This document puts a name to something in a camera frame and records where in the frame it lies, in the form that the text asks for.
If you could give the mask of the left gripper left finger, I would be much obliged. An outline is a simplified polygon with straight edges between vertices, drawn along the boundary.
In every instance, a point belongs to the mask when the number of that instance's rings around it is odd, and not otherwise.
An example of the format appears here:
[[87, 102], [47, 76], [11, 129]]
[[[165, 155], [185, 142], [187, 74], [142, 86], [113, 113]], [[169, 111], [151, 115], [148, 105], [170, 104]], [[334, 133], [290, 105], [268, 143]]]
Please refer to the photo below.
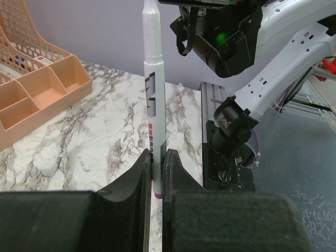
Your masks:
[[148, 251], [150, 204], [148, 150], [96, 192], [2, 192], [1, 251]]

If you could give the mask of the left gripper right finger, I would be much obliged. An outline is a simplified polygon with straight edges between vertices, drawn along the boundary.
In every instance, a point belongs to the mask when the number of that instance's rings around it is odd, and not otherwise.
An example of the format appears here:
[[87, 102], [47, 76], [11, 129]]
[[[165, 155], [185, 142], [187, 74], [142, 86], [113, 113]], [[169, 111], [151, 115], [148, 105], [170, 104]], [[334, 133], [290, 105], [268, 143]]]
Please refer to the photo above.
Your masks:
[[312, 251], [288, 197], [206, 190], [174, 149], [163, 165], [162, 225], [163, 251]]

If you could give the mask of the purple pen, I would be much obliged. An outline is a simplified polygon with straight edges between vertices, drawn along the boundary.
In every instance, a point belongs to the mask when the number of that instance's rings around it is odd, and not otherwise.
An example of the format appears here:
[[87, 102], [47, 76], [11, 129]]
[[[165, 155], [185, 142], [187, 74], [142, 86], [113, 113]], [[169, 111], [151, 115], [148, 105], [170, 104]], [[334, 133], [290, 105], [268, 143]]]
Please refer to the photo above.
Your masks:
[[163, 198], [163, 164], [166, 156], [165, 73], [162, 50], [161, 13], [158, 1], [145, 0], [142, 11], [144, 40], [144, 84], [148, 114], [152, 187]]

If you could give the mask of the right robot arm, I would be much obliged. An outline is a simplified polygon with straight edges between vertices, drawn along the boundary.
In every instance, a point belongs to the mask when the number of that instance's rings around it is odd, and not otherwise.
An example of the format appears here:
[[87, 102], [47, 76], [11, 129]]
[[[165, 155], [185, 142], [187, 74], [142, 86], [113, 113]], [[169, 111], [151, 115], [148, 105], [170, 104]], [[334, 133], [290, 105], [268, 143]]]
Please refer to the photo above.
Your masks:
[[173, 1], [181, 55], [194, 51], [220, 78], [252, 73], [215, 112], [212, 147], [246, 142], [266, 109], [335, 50], [335, 1]]

